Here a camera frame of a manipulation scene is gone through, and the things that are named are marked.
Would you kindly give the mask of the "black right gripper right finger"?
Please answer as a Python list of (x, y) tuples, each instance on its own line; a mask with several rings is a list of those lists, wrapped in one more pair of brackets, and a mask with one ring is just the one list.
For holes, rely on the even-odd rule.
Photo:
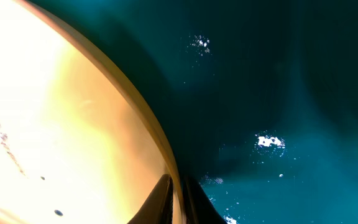
[(187, 224), (226, 224), (199, 182), (192, 177), (183, 179), (183, 198)]

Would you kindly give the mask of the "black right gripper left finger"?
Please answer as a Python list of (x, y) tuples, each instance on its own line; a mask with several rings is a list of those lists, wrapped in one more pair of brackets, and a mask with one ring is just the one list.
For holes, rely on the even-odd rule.
[(173, 180), (164, 174), (128, 224), (172, 224), (172, 220)]

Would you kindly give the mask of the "yellow plate with blue stain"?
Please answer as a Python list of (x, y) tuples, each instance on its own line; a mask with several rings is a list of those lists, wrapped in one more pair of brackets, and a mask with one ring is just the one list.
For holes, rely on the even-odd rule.
[(162, 177), (183, 223), (172, 149), (134, 85), (58, 17), (0, 1), (0, 223), (127, 223)]

